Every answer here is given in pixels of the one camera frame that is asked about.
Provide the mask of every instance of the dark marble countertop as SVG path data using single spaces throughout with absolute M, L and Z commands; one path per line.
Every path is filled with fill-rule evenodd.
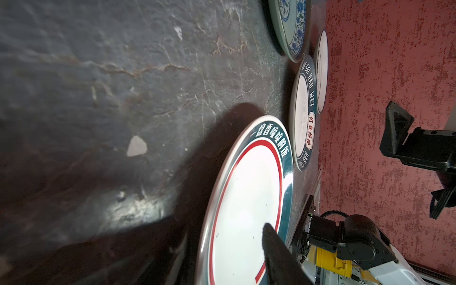
M 313 39 L 326 12 L 314 2 Z M 0 9 L 0 283 L 163 283 L 183 245 L 191 283 L 231 145 L 263 114 L 288 125 L 298 65 L 281 55 L 267 1 Z M 317 164 L 314 150 L 295 169 L 290 227 Z

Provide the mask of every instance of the blue floral pattern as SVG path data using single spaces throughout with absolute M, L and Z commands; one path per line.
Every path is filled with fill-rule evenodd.
M 288 17 L 290 16 L 290 0 L 278 0 L 279 1 L 279 8 L 280 8 L 280 17 L 282 21 L 288 21 Z
M 288 45 L 288 49 L 290 50 L 291 55 L 294 57 L 300 54 L 302 45 L 304 44 L 304 33 L 306 30 L 306 1 L 307 0 L 297 0 L 296 2 L 295 34 L 293 36 L 291 44 Z

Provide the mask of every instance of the yellow component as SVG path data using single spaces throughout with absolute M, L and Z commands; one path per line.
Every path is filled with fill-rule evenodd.
M 307 259 L 309 260 L 310 263 L 316 264 L 316 249 L 317 247 L 315 245 L 310 246 L 311 249 L 309 250 L 309 254 L 307 255 Z
M 360 270 L 361 271 L 361 277 L 366 280 L 366 281 L 371 281 L 373 283 L 380 284 L 380 282 L 375 279 L 375 277 L 372 276 L 369 270 Z
M 316 249 L 316 265 L 347 278 L 352 276 L 351 260 L 341 260 L 336 257 L 335 253 L 321 248 Z

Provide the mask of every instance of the red ring on plate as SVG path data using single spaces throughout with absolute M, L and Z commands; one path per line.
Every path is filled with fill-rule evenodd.
M 217 217 L 218 217 L 218 211 L 220 210 L 220 204 L 222 203 L 222 200 L 223 200 L 223 196 L 225 194 L 225 190 L 228 186 L 228 183 L 229 183 L 229 180 L 231 179 L 231 175 L 233 174 L 234 170 L 236 169 L 236 167 L 238 166 L 238 163 L 241 161 L 241 159 L 244 157 L 244 155 L 246 155 L 249 150 L 251 150 L 252 148 L 256 147 L 256 146 L 260 146 L 260 145 L 263 145 L 263 146 L 266 146 L 267 148 L 269 148 L 269 150 L 271 150 L 271 152 L 274 154 L 274 158 L 275 158 L 275 162 L 277 163 L 277 169 L 279 170 L 279 210 L 277 212 L 277 220 L 275 221 L 275 231 L 277 232 L 278 228 L 279 228 L 279 221 L 280 221 L 280 214 L 281 214 L 281 205 L 282 205 L 282 180 L 283 180 L 283 177 L 282 177 L 282 166 L 280 165 L 280 158 L 279 158 L 279 153 L 276 151 L 276 149 L 274 148 L 273 144 L 271 142 L 269 142 L 269 140 L 257 140 L 256 142 L 252 143 L 251 145 L 249 145 L 243 152 L 242 154 L 239 156 L 238 160 L 236 160 L 236 163 L 234 164 L 229 176 L 228 176 L 228 179 L 226 180 L 225 182 L 225 186 L 223 187 L 223 190 L 222 190 L 222 195 L 220 196 L 220 201 L 217 205 L 217 211 L 215 213 L 215 219 L 214 219 L 214 225 L 212 226 L 212 233 L 211 233 L 211 246 L 210 246 L 210 251 L 209 251 L 209 276 L 210 276 L 210 282 L 211 282 L 211 285 L 215 285 L 215 279 L 214 279 L 214 272 L 213 272 L 213 268 L 212 268 L 212 246 L 213 246 L 213 243 L 214 243 L 214 234 L 215 234 L 215 226 L 217 225 Z M 255 282 L 258 283 L 259 279 L 261 278 L 261 276 L 263 275 L 264 273 L 264 270 L 266 268 L 266 264 L 263 262 L 263 266 L 261 266 L 261 269 L 259 270 L 258 274 L 256 275 L 255 277 Z

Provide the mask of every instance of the white plate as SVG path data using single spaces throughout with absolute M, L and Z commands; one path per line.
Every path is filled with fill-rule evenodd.
M 312 155 L 317 109 L 315 66 L 306 56 L 296 75 L 290 104 L 290 134 L 293 156 L 299 170 L 304 171 Z
M 326 31 L 321 32 L 315 47 L 314 58 L 316 60 L 316 85 L 318 98 L 318 112 L 323 111 L 326 100 L 326 87 L 328 85 L 328 37 Z
M 293 192 L 288 134 L 273 116 L 253 121 L 232 146 L 215 182 L 200 237 L 196 284 L 266 284 L 265 223 L 285 242 Z

